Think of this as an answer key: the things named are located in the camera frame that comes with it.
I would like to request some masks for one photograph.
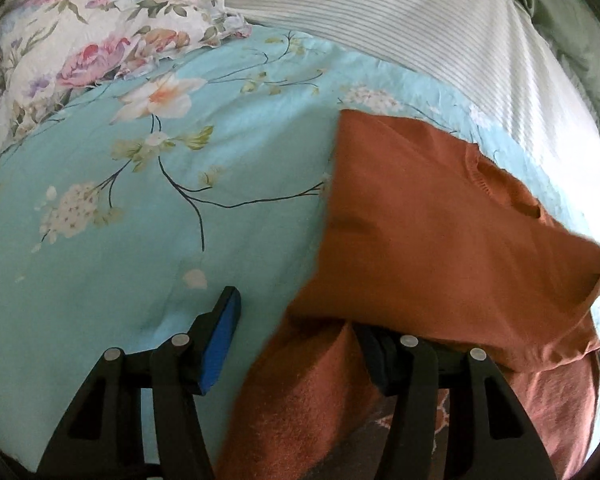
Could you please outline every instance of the white striped fabric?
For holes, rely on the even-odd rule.
[[[226,0],[255,23],[337,41],[455,86],[496,119],[600,234],[600,137],[512,0]]]

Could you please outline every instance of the metal pin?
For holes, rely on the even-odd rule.
[[[120,348],[109,348],[104,351],[103,357],[105,361],[115,361],[121,355]]]
[[[184,346],[189,342],[187,334],[176,334],[171,338],[171,344],[174,346]]]
[[[414,348],[418,346],[418,338],[414,335],[403,335],[400,338],[400,344],[407,348]]]
[[[469,355],[476,361],[484,361],[487,358],[487,352],[485,352],[482,348],[472,348],[469,352]]]

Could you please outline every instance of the green blanket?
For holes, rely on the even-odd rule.
[[[600,23],[583,0],[515,0],[531,17],[600,130]]]

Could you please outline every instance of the floral pillow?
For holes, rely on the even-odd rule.
[[[0,18],[0,152],[85,89],[250,33],[223,0],[27,0]]]

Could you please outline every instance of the brown cloth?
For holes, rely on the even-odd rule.
[[[379,394],[351,321],[484,348],[566,476],[589,441],[599,295],[600,246],[477,145],[345,110],[317,272],[248,373],[218,480],[298,479],[365,421]]]

